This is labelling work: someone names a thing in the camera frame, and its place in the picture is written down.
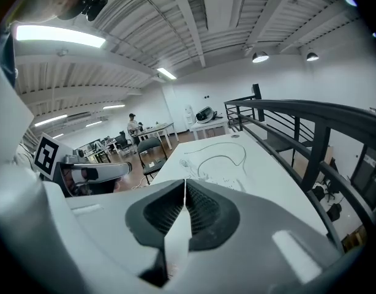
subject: black metal railing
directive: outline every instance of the black metal railing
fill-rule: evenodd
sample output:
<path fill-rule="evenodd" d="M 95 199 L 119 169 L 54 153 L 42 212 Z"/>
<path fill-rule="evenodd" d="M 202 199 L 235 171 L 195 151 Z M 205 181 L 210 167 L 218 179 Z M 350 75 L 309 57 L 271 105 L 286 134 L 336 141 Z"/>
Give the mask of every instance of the black metal railing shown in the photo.
<path fill-rule="evenodd" d="M 339 188 L 340 192 L 361 219 L 367 233 L 370 234 L 372 232 L 375 225 L 375 216 L 372 210 L 351 184 L 338 174 L 335 169 L 330 167 L 324 161 L 324 158 L 328 148 L 331 129 L 348 135 L 376 150 L 375 114 L 362 109 L 337 104 L 307 100 L 253 100 L 251 97 L 225 102 L 225 108 L 230 127 L 237 131 L 245 130 L 251 134 L 286 169 L 316 209 L 328 230 L 328 237 L 341 252 L 343 252 L 343 247 L 334 226 L 312 192 L 312 188 L 320 172 Z M 271 115 L 264 113 L 264 110 L 270 112 Z M 275 117 L 272 116 L 273 114 L 280 116 L 284 122 L 278 120 L 277 122 L 292 130 L 292 136 L 265 122 L 263 123 L 264 118 L 262 121 L 256 119 L 255 113 L 262 113 L 263 117 L 265 115 L 273 120 L 275 120 Z M 315 124 L 314 130 L 312 131 L 302 124 L 302 119 L 313 122 Z M 290 149 L 293 149 L 293 159 L 295 151 L 304 156 L 308 160 L 304 176 L 300 177 L 292 165 L 287 163 L 267 140 L 261 139 L 245 123 L 256 124 L 258 127 L 266 130 L 267 133 L 273 134 L 276 138 L 288 144 Z M 312 150 L 309 150 L 304 142 L 300 142 L 301 137 L 307 141 L 311 141 L 309 146 L 312 147 Z"/>

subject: tabletop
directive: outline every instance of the tabletop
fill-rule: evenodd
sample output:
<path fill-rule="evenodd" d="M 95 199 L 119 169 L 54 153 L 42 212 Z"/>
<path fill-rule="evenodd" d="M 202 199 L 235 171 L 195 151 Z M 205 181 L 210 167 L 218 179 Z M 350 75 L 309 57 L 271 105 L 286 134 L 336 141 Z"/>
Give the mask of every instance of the tabletop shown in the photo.
<path fill-rule="evenodd" d="M 179 144 L 152 184 L 185 178 L 271 200 L 319 233 L 327 234 L 320 216 L 291 176 L 244 132 Z"/>
<path fill-rule="evenodd" d="M 143 130 L 142 132 L 138 134 L 138 136 L 147 135 L 147 134 L 155 133 L 160 130 L 164 130 L 168 128 L 169 126 L 172 126 L 173 124 L 174 123 L 166 123 L 166 124 L 161 124 L 157 127 L 152 127 L 151 129 L 148 129 L 148 130 Z"/>
<path fill-rule="evenodd" d="M 191 126 L 190 129 L 202 129 L 206 126 L 213 126 L 213 125 L 216 125 L 216 124 L 223 124 L 223 123 L 226 123 L 228 121 L 227 118 L 220 118 L 220 119 L 213 119 L 213 120 L 210 120 L 206 123 L 199 123 L 199 122 L 195 122 L 195 124 L 193 126 Z"/>

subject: black cap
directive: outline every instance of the black cap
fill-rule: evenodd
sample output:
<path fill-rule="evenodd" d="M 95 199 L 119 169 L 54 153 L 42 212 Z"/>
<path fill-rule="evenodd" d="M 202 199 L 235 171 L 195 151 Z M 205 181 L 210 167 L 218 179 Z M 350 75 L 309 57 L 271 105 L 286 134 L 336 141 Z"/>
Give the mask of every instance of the black cap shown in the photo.
<path fill-rule="evenodd" d="M 58 18 L 60 20 L 70 20 L 82 13 L 85 7 L 88 5 L 89 0 L 78 0 L 77 4 L 75 4 L 71 9 L 69 9 L 66 13 L 60 15 Z"/>

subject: floor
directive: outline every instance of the floor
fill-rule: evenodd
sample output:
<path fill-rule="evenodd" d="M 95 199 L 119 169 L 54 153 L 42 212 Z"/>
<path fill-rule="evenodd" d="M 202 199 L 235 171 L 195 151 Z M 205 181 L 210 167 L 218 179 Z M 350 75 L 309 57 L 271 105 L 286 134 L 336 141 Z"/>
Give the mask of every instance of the floor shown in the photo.
<path fill-rule="evenodd" d="M 207 136 L 208 137 L 220 136 L 220 135 L 223 135 L 224 133 L 225 131 L 223 127 L 220 127 L 220 128 L 208 130 Z M 198 132 L 198 137 L 199 139 L 203 138 L 202 132 Z M 180 133 L 178 134 L 178 138 L 179 138 L 180 143 L 186 143 L 188 141 L 195 140 L 194 134 L 191 132 Z M 176 147 L 178 146 L 178 142 L 175 138 L 175 135 L 171 134 L 169 136 L 172 150 L 169 149 L 165 137 L 161 137 L 161 139 L 162 139 L 162 146 L 164 147 L 167 157 L 169 157 L 172 154 L 173 150 L 175 150 Z M 147 154 L 143 155 L 142 160 L 147 163 L 155 159 L 162 158 L 163 156 L 164 154 L 160 148 L 159 149 L 154 148 L 151 152 L 149 151 Z M 113 153 L 112 155 L 110 155 L 110 160 L 112 162 L 130 162 L 132 164 L 132 171 L 128 175 L 123 176 L 122 180 L 119 182 L 120 188 L 118 189 L 118 191 L 131 190 L 133 187 L 139 186 L 139 185 L 140 187 L 148 185 L 146 178 L 143 179 L 144 177 L 143 170 L 142 170 L 141 163 L 139 160 L 139 155 L 137 153 L 134 154 L 131 151 L 131 153 L 126 154 L 125 156 L 122 155 L 121 153 L 119 154 Z"/>

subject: chair seat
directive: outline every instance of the chair seat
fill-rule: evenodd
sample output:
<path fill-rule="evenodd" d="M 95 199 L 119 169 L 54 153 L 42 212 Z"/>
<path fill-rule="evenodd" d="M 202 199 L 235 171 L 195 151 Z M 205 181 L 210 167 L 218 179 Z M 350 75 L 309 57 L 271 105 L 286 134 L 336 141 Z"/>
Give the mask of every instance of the chair seat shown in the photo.
<path fill-rule="evenodd" d="M 157 172 L 161 170 L 163 165 L 166 163 L 165 159 L 162 159 L 160 162 L 154 161 L 154 166 L 150 167 L 148 164 L 145 164 L 145 167 L 143 168 L 143 174 L 144 175 L 149 175 L 151 173 Z"/>

